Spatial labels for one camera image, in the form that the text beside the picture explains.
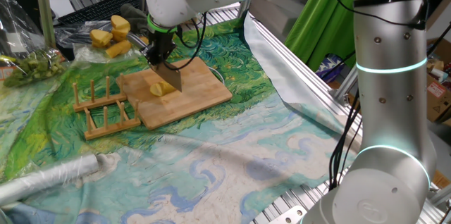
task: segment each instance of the cardboard box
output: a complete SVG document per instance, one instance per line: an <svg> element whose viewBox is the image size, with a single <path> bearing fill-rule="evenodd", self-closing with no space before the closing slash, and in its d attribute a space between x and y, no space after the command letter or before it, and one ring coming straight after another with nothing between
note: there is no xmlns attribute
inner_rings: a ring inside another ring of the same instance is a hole
<svg viewBox="0 0 451 224"><path fill-rule="evenodd" d="M444 39L437 47L435 54L445 65L451 63L451 43ZM428 75L428 119L431 122L443 123L451 126L451 92L436 79Z"/></svg>
<svg viewBox="0 0 451 224"><path fill-rule="evenodd" d="M435 171L435 176L432 182L441 189L445 189L451 185L451 181L438 170Z"/></svg>

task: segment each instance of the plastic wrap roll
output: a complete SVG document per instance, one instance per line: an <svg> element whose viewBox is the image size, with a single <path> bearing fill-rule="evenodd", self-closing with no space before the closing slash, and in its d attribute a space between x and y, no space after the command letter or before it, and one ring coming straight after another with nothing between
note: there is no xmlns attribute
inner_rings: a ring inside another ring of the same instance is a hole
<svg viewBox="0 0 451 224"><path fill-rule="evenodd" d="M24 199L43 189L92 174L98 169L99 163L96 156L90 154L63 161L55 166L45 167L21 178L5 182L0 185L0 206Z"/></svg>

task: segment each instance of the yellow fruit chunk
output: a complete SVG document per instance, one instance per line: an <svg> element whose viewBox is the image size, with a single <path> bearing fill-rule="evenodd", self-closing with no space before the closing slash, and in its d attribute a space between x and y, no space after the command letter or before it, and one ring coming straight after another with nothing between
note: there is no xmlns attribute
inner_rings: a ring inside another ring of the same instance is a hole
<svg viewBox="0 0 451 224"><path fill-rule="evenodd" d="M111 38L113 38L113 34L103 30L93 30L89 36L91 37L92 43L100 47L107 46Z"/></svg>
<svg viewBox="0 0 451 224"><path fill-rule="evenodd" d="M149 39L147 37L140 37L140 39L145 42L147 45L149 45Z"/></svg>
<svg viewBox="0 0 451 224"><path fill-rule="evenodd" d="M117 30L128 29L130 31L130 23L119 15L111 16L111 24Z"/></svg>
<svg viewBox="0 0 451 224"><path fill-rule="evenodd" d="M129 28L124 28L121 30L117 30L115 28L113 28L111 30L111 34L113 34L113 40L116 42L121 42L127 39L127 34L130 31Z"/></svg>
<svg viewBox="0 0 451 224"><path fill-rule="evenodd" d="M150 93L156 97L163 97L175 91L175 88L167 82L158 82L150 86Z"/></svg>
<svg viewBox="0 0 451 224"><path fill-rule="evenodd" d="M92 42L92 46L93 46L94 48L108 48L108 47L111 46L111 43L108 42L106 45L103 45L103 44L100 44L100 43L98 43L98 42Z"/></svg>
<svg viewBox="0 0 451 224"><path fill-rule="evenodd" d="M129 41L122 41L117 44L114 44L110 48L106 50L106 53L111 57L114 58L117 55L126 54L130 48L132 48L132 44Z"/></svg>

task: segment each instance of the blue light ring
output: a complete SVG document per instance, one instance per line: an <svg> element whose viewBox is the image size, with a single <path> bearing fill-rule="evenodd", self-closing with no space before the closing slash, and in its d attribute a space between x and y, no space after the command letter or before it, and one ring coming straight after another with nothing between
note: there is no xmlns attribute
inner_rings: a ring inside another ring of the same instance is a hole
<svg viewBox="0 0 451 224"><path fill-rule="evenodd" d="M360 153L357 154L357 157L358 157L360 154L362 154L363 152L367 151L367 150L370 150L370 149L380 149L380 148L385 148L385 149L395 150L395 151L398 151L398 152L400 152L400 153L402 153L402 154L405 154L406 156L408 156L408 157L414 159L414 161L415 161L417 164L420 165L421 169L423 169L424 173L426 174L426 177L428 178L428 184L429 184L429 187L431 186L431 178L429 177L428 171L426 170L426 168L424 167L424 165L423 165L417 158L415 158L415 156L409 154L408 152L406 152L406 151L404 151L404 150L398 149L398 148L396 148L396 147L391 147L391 146L378 145L378 146L367 147L367 148L361 150Z"/></svg>
<svg viewBox="0 0 451 224"><path fill-rule="evenodd" d="M427 62L428 62L428 59L425 58L422 62L416 63L416 64L414 64L412 66L406 66L406 67L403 67L403 68L396 68L396 69L371 69L371 68L366 68L364 66L361 66L361 65L359 65L357 63L357 68L359 70L362 70L362 71L367 72L367 73L393 74L393 73L403 73L403 72L415 70L417 68L420 68L421 66L423 66Z"/></svg>

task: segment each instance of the metal frame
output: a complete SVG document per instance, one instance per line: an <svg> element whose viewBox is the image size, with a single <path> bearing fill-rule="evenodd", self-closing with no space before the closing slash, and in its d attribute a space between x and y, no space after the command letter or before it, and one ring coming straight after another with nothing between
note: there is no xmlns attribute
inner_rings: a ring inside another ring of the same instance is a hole
<svg viewBox="0 0 451 224"><path fill-rule="evenodd" d="M238 18L245 18L246 13L249 12L249 7L251 6L251 0L241 1L240 9L238 10Z"/></svg>
<svg viewBox="0 0 451 224"><path fill-rule="evenodd" d="M41 16L41 28L47 46L56 48L54 25L51 19L50 0L37 0Z"/></svg>
<svg viewBox="0 0 451 224"><path fill-rule="evenodd" d="M354 66L349 73L349 75L346 77L345 81L341 84L339 89L331 89L329 90L330 95L341 105L347 106L349 105L349 92L351 91L352 87L357 83L357 76L358 76L358 70L357 67Z"/></svg>
<svg viewBox="0 0 451 224"><path fill-rule="evenodd" d="M222 8L218 11L209 12L207 16L207 24L213 25L226 20L232 20L237 18L239 13L238 5ZM313 71L311 71L303 62L297 59L286 46L284 46L274 35L272 35L260 22L254 21L257 29L263 35L264 39L275 49L276 53L282 57L293 70L298 74L299 78L303 80L316 96L323 102L323 104L329 109L329 111L335 114L345 115L349 112L349 107L344 107L339 104L328 92L331 88L322 81ZM361 116L356 118L353 126L358 126ZM300 187L289 189L287 192L278 197L270 206L264 209L251 224L267 224L277 219L272 223L283 223L284 218L280 216L290 218L290 221L296 220L297 210L291 210L302 207L302 213L306 213L323 195L328 191L328 182L324 182L316 188L312 188L308 185L301 185ZM424 204L424 209L421 212L418 224L424 223L439 223L443 216L443 212L436 209L429 201Z"/></svg>

